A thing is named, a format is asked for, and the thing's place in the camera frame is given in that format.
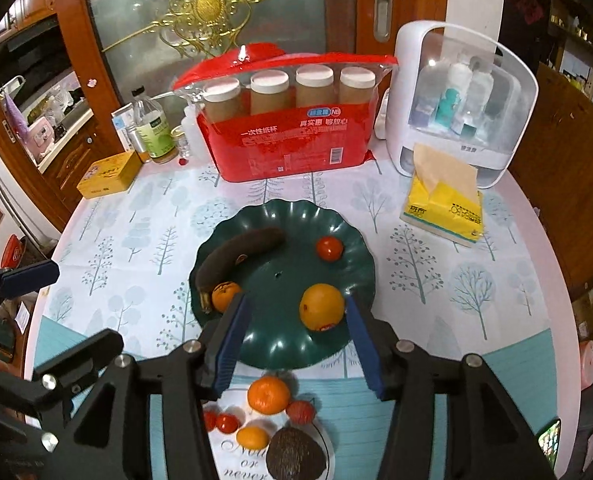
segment green plate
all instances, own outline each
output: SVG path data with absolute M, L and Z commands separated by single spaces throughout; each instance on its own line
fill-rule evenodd
M 334 355 L 350 341 L 345 318 L 325 332 L 310 332 L 301 323 L 299 303 L 305 289 L 315 283 L 329 283 L 344 296 L 356 294 L 369 305 L 375 296 L 372 254 L 361 233 L 336 211 L 307 200 L 275 199 L 246 206 L 221 222 L 196 253 L 190 272 L 192 311 L 201 326 L 220 317 L 217 312 L 203 313 L 194 285 L 196 270 L 208 254 L 238 234 L 270 226 L 286 231 L 286 243 L 247 258 L 227 276 L 227 281 L 241 285 L 254 307 L 239 361 L 268 370 L 305 368 Z M 317 241 L 327 235 L 336 236 L 345 247 L 337 262 L 324 262 L 317 256 Z

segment bolt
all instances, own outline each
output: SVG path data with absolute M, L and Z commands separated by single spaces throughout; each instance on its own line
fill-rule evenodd
M 465 364 L 470 368 L 478 368 L 483 364 L 483 359 L 477 354 L 468 354 L 465 356 Z
M 199 341 L 198 339 L 190 339 L 189 341 L 186 341 L 185 343 L 183 343 L 183 349 L 188 354 L 193 354 L 194 352 L 198 352 L 199 350 L 201 350 L 201 341 Z
M 41 377 L 41 384 L 48 390 L 54 390 L 56 388 L 56 377 L 51 374 L 45 374 Z
M 400 341 L 397 341 L 397 350 L 404 354 L 409 354 L 414 350 L 414 343 L 407 339 L 401 339 Z
M 119 368 L 125 368 L 132 362 L 131 356 L 128 354 L 117 355 L 114 358 L 114 364 Z
M 48 450 L 48 453 L 52 453 L 56 447 L 56 444 L 58 444 L 58 439 L 55 434 L 44 433 L 41 435 L 41 444 L 43 444 L 43 447 Z

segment orange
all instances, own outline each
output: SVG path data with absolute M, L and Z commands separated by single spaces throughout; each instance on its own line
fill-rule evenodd
M 234 295 L 242 290 L 235 282 L 219 283 L 212 291 L 212 306 L 219 312 L 225 312 Z
M 322 332 L 341 322 L 345 300 L 339 289 L 327 283 L 308 288 L 299 303 L 299 317 L 308 330 Z
M 248 389 L 248 404 L 263 415 L 276 415 L 288 407 L 290 389 L 278 377 L 266 375 L 257 379 Z
M 254 451 L 264 449 L 270 443 L 270 435 L 259 426 L 242 428 L 236 434 L 236 441 L 245 449 Z

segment red fruit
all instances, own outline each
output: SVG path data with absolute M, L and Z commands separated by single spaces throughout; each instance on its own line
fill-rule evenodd
M 303 426 L 304 424 L 310 424 L 315 420 L 315 407 L 307 400 L 295 400 L 290 402 L 286 408 L 288 418 L 294 424 Z
M 216 428 L 216 413 L 203 412 L 203 423 L 206 425 L 208 433 Z
M 216 418 L 216 426 L 221 433 L 230 434 L 239 429 L 239 419 L 230 413 L 221 413 Z
M 334 236 L 324 236 L 317 242 L 317 254 L 326 262 L 335 262 L 343 254 L 343 243 Z

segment barcode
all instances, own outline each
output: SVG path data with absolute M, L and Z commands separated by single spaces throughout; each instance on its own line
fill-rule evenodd
M 343 148 L 333 148 L 330 150 L 330 164 L 340 164 L 343 160 Z

